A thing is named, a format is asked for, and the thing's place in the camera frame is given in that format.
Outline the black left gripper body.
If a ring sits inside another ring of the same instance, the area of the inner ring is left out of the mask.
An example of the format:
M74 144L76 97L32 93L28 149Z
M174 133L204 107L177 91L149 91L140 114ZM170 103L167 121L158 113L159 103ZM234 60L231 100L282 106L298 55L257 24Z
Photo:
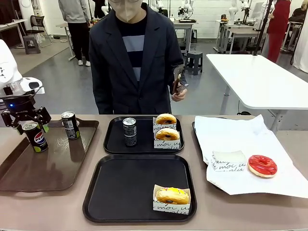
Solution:
M34 94L27 95L10 95L1 98L4 102L5 108L11 113L25 113L33 112L35 110Z

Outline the person's left hand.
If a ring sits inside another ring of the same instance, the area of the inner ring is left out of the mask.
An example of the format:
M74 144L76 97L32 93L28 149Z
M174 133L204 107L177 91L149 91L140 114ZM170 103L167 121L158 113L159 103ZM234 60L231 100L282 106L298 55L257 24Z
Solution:
M187 94L188 90L184 89L182 92L178 93L178 94L172 94L171 95L171 99L174 102L179 102L185 99L185 96Z

